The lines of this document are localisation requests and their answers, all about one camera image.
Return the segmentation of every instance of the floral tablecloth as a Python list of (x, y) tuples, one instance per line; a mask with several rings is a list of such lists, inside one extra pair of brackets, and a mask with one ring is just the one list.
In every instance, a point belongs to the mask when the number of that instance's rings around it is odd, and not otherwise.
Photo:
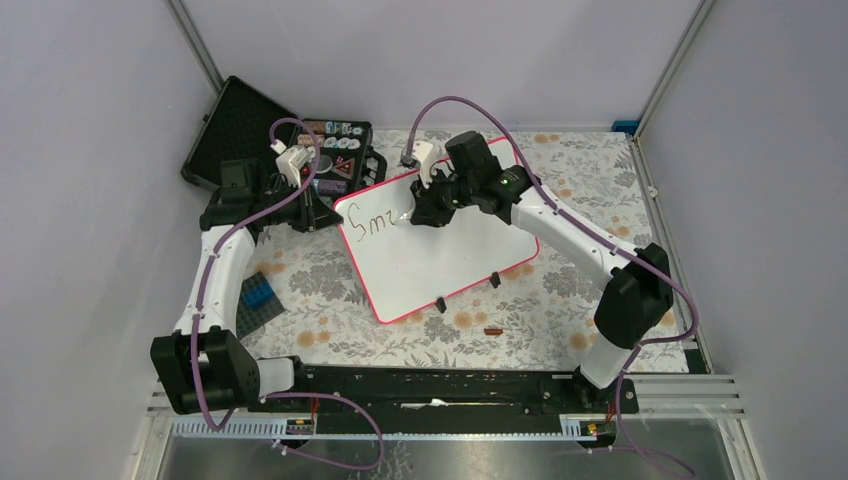
[[(461, 131), (419, 132), (438, 145)], [(500, 135), (484, 132), (489, 139)], [(407, 132), (377, 130), (372, 144), (397, 165)], [(617, 133), (514, 134), (534, 171), (559, 197), (638, 246), (651, 228), (627, 140)], [(597, 338), (592, 313), (600, 292), (567, 258), (542, 244), (529, 263), (389, 325), (377, 323), (336, 228), (303, 235), (288, 226), (260, 237), (245, 275), (262, 271), (287, 311), (242, 342), (256, 357), (296, 354), (307, 363), (573, 370)], [(502, 328), (498, 337), (484, 327)], [(649, 336), (677, 333), (671, 313)], [(687, 371), (678, 344), (652, 345), (633, 370)]]

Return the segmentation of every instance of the black linear rail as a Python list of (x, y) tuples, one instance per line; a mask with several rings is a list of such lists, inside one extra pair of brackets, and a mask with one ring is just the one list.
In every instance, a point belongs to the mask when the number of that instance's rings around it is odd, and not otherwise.
[[(301, 366), (293, 391), (338, 394), (363, 406), (383, 433), (520, 434), (560, 433), (562, 413), (605, 415), (607, 405), (582, 406), (571, 372), (445, 370)], [(404, 408), (439, 399), (460, 404)], [(623, 413), (637, 413), (633, 382), (622, 388)], [(308, 412), (309, 400), (274, 399), (253, 412)], [(350, 408), (320, 404), (319, 433), (368, 434), (371, 426)]]

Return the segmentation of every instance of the glass panel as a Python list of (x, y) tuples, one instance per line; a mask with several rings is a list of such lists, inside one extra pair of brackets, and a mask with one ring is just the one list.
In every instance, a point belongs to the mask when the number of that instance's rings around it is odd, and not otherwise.
[[(650, 420), (648, 429), (642, 422), (630, 420), (628, 426), (641, 446), (686, 460), (700, 478), (733, 478), (720, 433), (708, 420)], [(387, 441), (386, 461), (369, 472), (351, 472), (291, 454), (282, 457), (270, 445), (258, 440), (174, 438), (160, 479), (667, 478), (635, 453), (564, 454), (582, 449), (562, 441)], [(377, 454), (376, 442), (371, 441), (314, 440), (302, 448), (355, 464), (370, 463)]]

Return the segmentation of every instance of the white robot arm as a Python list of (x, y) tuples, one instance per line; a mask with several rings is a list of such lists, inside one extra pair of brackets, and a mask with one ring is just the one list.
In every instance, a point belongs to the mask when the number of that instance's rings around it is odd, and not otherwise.
[(671, 288), (656, 276), (627, 261), (617, 251), (639, 256), (668, 273), (668, 256), (657, 245), (637, 249), (618, 239), (557, 199), (546, 186), (543, 191), (561, 209), (594, 233), (616, 245), (613, 251), (565, 221), (532, 187), (522, 166), (506, 170), (492, 156), (485, 139), (476, 132), (458, 135), (445, 144), (451, 159), (450, 175), (433, 170), (435, 149), (416, 142), (413, 156), (421, 163), (419, 179), (411, 190), (414, 225), (441, 227), (457, 208), (478, 206), (485, 214), (526, 230), (565, 255), (603, 292), (595, 314), (598, 340), (578, 369), (594, 388), (608, 388), (644, 334), (671, 308)]

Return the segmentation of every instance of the open black case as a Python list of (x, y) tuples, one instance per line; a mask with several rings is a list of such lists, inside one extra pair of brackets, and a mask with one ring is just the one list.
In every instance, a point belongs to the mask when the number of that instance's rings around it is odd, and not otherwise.
[[(221, 162), (255, 158), (270, 175), (277, 171), (277, 155), (270, 148), (268, 129), (283, 117), (299, 118), (238, 77), (224, 83), (212, 110), (203, 116), (203, 128), (191, 149), (181, 174), (193, 185), (210, 191), (221, 185)], [(322, 158), (315, 176), (318, 197), (331, 207), (333, 202), (361, 188), (385, 180), (385, 158), (371, 147), (371, 124), (362, 121), (304, 119), (322, 142)], [(281, 125), (276, 137), (288, 146), (310, 147), (311, 139), (299, 127)], [(309, 167), (301, 175), (306, 177)]]

